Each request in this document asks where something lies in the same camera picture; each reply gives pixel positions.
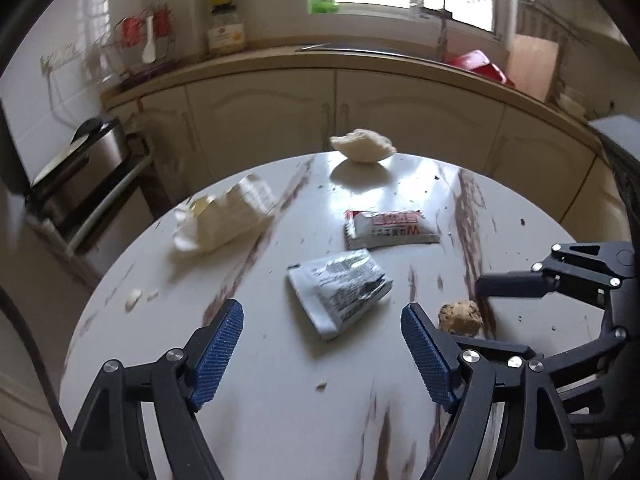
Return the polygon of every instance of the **power outlet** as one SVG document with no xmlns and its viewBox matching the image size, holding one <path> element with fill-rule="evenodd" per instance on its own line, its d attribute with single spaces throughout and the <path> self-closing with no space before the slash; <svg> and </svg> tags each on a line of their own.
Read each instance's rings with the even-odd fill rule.
<svg viewBox="0 0 640 480">
<path fill-rule="evenodd" d="M 61 66 L 66 65 L 68 62 L 73 61 L 80 56 L 80 50 L 78 49 L 78 42 L 69 43 L 65 46 L 61 46 L 55 52 L 48 56 L 40 57 L 40 68 L 42 73 L 47 75 L 54 70 L 59 69 Z"/>
</svg>

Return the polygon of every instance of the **crumpled white tissue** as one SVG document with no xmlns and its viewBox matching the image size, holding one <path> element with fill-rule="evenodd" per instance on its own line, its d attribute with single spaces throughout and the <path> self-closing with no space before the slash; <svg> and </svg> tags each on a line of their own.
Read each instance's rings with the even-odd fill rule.
<svg viewBox="0 0 640 480">
<path fill-rule="evenodd" d="M 331 145 L 353 162 L 372 164 L 396 153 L 389 139 L 371 130 L 357 129 L 343 137 L 331 137 Z"/>
<path fill-rule="evenodd" d="M 271 217 L 275 205 L 269 185 L 249 174 L 219 197 L 177 206 L 174 247 L 185 256 L 213 251 Z"/>
</svg>

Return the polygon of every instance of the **wooden cutting board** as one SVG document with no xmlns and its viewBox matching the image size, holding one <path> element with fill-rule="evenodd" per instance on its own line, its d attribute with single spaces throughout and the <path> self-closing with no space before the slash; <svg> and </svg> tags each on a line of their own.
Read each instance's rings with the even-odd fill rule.
<svg viewBox="0 0 640 480">
<path fill-rule="evenodd" d="M 507 62 L 507 76 L 518 90 L 545 102 L 556 78 L 559 55 L 558 43 L 517 34 Z"/>
</svg>

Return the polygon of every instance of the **red and white wrapper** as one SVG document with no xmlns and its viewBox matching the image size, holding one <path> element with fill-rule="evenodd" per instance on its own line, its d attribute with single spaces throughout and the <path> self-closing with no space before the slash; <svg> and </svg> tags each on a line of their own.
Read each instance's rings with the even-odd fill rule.
<svg viewBox="0 0 640 480">
<path fill-rule="evenodd" d="M 347 211 L 344 230 L 350 249 L 436 244 L 437 229 L 421 211 Z"/>
</svg>

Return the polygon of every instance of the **jar label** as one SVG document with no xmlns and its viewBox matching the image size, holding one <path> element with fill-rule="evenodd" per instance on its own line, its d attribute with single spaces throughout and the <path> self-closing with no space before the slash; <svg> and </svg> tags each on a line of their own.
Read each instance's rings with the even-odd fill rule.
<svg viewBox="0 0 640 480">
<path fill-rule="evenodd" d="M 238 23 L 236 25 L 215 27 L 212 28 L 207 35 L 209 37 L 210 49 L 244 43 L 244 25 Z"/>
</svg>

